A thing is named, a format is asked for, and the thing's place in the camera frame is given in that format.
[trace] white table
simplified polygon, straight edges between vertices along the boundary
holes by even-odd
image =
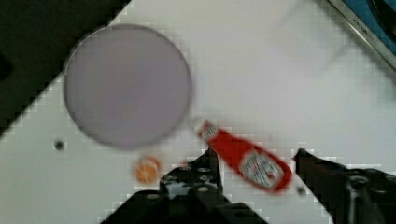
[[[116,23],[147,25],[183,51],[195,85],[190,116],[233,127],[287,162],[306,147],[350,167],[396,170],[395,85],[314,1],[137,0]],[[139,152],[100,146],[68,117],[62,83],[60,76],[1,139],[2,223],[98,223],[148,188],[132,176],[139,154],[160,153],[168,172],[205,149],[186,122]],[[329,223],[309,191],[269,196],[221,170],[224,194],[272,224]]]

